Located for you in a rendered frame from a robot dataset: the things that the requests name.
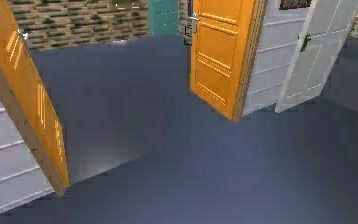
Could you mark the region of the orange room door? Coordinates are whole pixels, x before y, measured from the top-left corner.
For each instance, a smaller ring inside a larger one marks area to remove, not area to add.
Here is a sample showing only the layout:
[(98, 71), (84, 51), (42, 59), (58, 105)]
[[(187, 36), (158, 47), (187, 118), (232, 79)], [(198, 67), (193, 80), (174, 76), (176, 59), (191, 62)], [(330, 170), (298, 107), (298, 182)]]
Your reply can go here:
[(268, 0), (194, 0), (190, 90), (241, 120)]
[(7, 0), (0, 0), (0, 102), (56, 194), (64, 194), (63, 127)]

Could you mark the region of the teal room door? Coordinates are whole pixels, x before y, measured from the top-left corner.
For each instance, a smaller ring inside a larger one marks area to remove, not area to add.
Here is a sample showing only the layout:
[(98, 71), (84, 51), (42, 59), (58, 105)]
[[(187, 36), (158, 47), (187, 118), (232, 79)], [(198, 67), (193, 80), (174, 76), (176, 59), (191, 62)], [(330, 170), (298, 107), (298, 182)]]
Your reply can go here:
[(148, 0), (150, 35), (176, 35), (178, 0)]

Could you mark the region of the white room door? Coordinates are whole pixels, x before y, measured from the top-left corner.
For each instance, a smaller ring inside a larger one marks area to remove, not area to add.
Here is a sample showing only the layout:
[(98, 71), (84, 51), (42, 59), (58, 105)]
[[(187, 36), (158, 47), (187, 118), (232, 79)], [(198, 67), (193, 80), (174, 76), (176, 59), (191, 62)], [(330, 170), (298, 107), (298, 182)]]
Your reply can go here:
[[(275, 108), (281, 113), (319, 96), (358, 11), (358, 0), (312, 0)], [(303, 38), (311, 35), (304, 52)]]

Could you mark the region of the dark framed picture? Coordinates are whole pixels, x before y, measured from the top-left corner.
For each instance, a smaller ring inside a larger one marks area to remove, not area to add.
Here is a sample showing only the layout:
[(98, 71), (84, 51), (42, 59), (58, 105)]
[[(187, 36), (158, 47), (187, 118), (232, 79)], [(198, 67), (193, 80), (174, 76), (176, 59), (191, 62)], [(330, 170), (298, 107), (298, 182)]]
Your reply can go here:
[(312, 0), (280, 0), (280, 10), (308, 8)]

